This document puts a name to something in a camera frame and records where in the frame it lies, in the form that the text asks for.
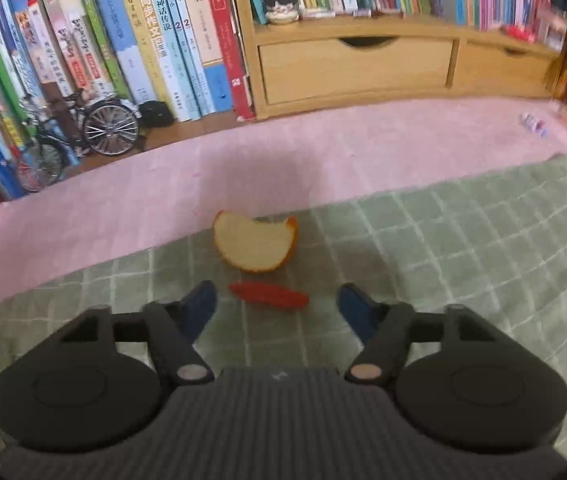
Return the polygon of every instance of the black pouch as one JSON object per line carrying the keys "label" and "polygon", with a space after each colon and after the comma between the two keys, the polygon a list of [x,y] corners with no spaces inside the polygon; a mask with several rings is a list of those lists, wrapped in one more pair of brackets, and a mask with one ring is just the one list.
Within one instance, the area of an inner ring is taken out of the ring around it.
{"label": "black pouch", "polygon": [[146,128],[163,128],[175,122],[170,108],[163,101],[146,101],[139,105],[139,113]]}

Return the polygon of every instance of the ribbed gray surface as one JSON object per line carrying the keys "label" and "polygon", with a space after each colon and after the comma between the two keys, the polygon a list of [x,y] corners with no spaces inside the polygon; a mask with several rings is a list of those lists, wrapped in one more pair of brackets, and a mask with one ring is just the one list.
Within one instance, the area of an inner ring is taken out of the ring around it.
{"label": "ribbed gray surface", "polygon": [[227,370],[178,389],[145,430],[82,455],[10,447],[6,480],[548,480],[552,448],[514,456],[452,450],[417,433],[384,392],[332,370]]}

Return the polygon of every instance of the figurine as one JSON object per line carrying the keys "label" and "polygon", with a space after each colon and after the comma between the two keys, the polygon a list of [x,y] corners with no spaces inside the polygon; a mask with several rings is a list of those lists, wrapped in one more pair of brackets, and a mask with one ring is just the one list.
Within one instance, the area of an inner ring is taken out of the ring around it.
{"label": "figurine", "polygon": [[273,25],[285,25],[299,19],[299,0],[263,0],[266,19]]}

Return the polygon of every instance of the miniature bicycle model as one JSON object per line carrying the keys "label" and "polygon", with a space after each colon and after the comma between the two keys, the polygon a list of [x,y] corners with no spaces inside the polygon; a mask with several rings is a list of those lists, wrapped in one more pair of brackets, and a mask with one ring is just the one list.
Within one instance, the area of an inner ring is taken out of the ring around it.
{"label": "miniature bicycle model", "polygon": [[110,96],[85,104],[81,91],[65,98],[74,118],[79,139],[65,139],[53,129],[47,107],[40,107],[29,96],[20,101],[28,115],[26,126],[35,127],[17,161],[17,180],[30,193],[54,184],[69,165],[68,149],[84,148],[106,156],[129,152],[139,139],[139,112],[128,101]]}

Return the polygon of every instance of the wooden drawer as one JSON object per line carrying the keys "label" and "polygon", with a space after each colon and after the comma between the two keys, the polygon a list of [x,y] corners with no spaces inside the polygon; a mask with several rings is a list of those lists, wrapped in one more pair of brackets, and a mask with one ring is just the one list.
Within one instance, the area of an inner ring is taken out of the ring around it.
{"label": "wooden drawer", "polygon": [[468,42],[459,50],[453,88],[497,95],[546,96],[553,58],[522,50]]}
{"label": "wooden drawer", "polygon": [[452,40],[428,38],[335,38],[259,47],[269,104],[384,89],[443,89],[451,51]]}

